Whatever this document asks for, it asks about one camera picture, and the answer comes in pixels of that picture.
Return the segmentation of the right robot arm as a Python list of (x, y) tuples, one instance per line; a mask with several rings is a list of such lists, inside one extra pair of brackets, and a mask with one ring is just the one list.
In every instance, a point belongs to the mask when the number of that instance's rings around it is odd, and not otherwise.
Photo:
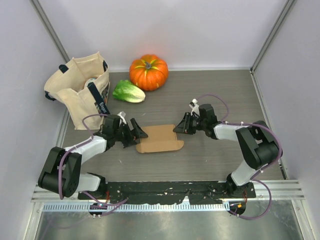
[(219, 121), (211, 104), (191, 104), (181, 122), (173, 129), (177, 134), (193, 135), (203, 131), (213, 140), (238, 142), (243, 161), (226, 178), (224, 193), (236, 198), (259, 172), (278, 161), (283, 150), (280, 141), (264, 121), (227, 123)]

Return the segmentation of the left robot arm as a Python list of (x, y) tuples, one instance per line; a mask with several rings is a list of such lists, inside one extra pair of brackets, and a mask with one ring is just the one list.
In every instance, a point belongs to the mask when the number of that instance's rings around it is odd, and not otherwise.
[(94, 156), (108, 151), (117, 142), (127, 148), (135, 146), (138, 139), (148, 137), (134, 118), (130, 120), (131, 125), (128, 125), (125, 116), (124, 112), (102, 114), (102, 125), (88, 139), (66, 148), (53, 147), (39, 175), (38, 186), (58, 194), (61, 200), (75, 193), (102, 199), (108, 188), (105, 177), (95, 173), (82, 174), (81, 167)]

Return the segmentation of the brown cardboard paper box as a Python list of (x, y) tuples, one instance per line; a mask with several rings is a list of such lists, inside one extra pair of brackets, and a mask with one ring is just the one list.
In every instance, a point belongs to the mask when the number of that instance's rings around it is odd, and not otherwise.
[(144, 126), (142, 130), (148, 135), (141, 138), (136, 150), (141, 154), (178, 151), (184, 146), (173, 132), (174, 124)]

